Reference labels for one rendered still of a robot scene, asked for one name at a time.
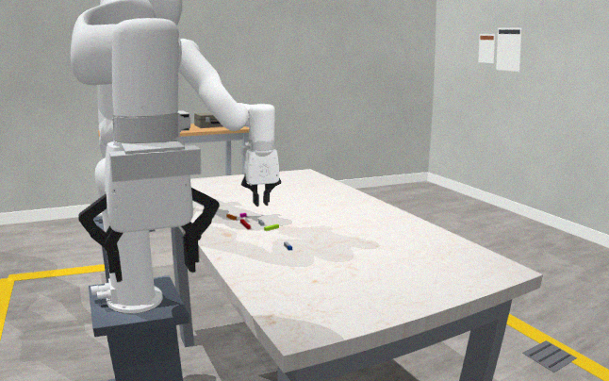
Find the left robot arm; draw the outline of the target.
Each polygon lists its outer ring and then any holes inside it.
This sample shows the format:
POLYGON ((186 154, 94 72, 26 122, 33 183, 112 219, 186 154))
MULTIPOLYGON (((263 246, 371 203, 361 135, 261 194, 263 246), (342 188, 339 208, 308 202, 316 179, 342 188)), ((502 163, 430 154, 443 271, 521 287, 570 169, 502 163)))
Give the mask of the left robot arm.
POLYGON ((200 53, 198 45, 194 41, 180 40, 182 60, 178 72, 195 89, 208 110, 230 131, 249 126, 249 141, 240 147, 240 154, 246 156, 248 149, 273 150, 274 107, 237 103, 222 85, 217 71, 200 53))

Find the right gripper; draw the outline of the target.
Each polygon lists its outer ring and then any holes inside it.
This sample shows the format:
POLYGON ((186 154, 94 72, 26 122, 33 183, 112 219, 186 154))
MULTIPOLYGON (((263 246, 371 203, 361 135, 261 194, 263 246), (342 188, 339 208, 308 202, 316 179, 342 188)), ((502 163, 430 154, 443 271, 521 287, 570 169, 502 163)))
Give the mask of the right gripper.
POLYGON ((115 273, 117 282, 123 278, 116 244, 126 232, 181 226, 187 232, 183 236, 185 264, 190 272, 195 273, 195 263, 199 262, 198 240, 211 225, 220 203, 192 188, 190 175, 112 182, 109 152, 123 151, 121 143, 113 140, 107 144, 106 194, 79 213, 79 222, 107 251, 109 273, 115 273), (192 201, 204 206, 202 214, 193 223, 192 201), (107 232, 93 220, 104 210, 107 210, 111 227, 107 232))

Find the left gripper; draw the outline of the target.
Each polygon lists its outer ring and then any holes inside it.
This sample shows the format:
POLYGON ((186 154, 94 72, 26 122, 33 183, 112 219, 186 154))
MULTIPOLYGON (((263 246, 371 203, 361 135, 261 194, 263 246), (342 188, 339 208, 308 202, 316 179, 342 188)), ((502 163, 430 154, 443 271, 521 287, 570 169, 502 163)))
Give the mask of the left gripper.
POLYGON ((265 184, 265 190, 263 191, 263 204, 268 206, 270 202, 270 193, 275 186, 278 186, 281 183, 282 182, 279 177, 277 150, 247 150, 244 166, 244 177, 242 179, 241 186, 253 192, 253 203, 257 207, 259 207, 257 185, 265 184))

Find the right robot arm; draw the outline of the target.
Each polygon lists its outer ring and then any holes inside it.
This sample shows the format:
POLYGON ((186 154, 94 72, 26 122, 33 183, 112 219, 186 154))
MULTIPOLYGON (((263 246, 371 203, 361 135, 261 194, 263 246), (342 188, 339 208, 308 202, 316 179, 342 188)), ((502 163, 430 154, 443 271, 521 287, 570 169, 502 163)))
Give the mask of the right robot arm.
MULTIPOLYGON (((175 140, 191 125, 178 113, 181 13, 182 0, 101 0, 74 24, 74 76, 97 85, 102 143, 123 142, 109 152, 112 182, 201 174, 201 149, 175 140)), ((110 273, 91 294, 122 313, 157 307, 149 230, 123 233, 117 245, 122 282, 110 273)))

